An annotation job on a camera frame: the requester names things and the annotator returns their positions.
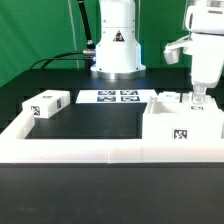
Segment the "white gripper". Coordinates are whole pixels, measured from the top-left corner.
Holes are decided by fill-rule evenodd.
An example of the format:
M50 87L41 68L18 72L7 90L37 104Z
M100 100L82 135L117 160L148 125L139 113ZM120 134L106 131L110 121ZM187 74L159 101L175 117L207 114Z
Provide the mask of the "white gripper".
M202 104L203 87L215 88L224 67L224 36L192 33L191 39L192 101Z

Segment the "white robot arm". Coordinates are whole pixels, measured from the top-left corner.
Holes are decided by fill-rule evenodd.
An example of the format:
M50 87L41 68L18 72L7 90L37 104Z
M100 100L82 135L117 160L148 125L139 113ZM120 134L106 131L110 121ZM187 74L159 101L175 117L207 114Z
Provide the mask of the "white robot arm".
M101 39L96 45L94 77L130 79L146 70L135 38L134 0L99 0ZM224 0L186 0L183 28L188 35L165 46L168 64L184 53L192 57L192 101L202 104L224 69Z

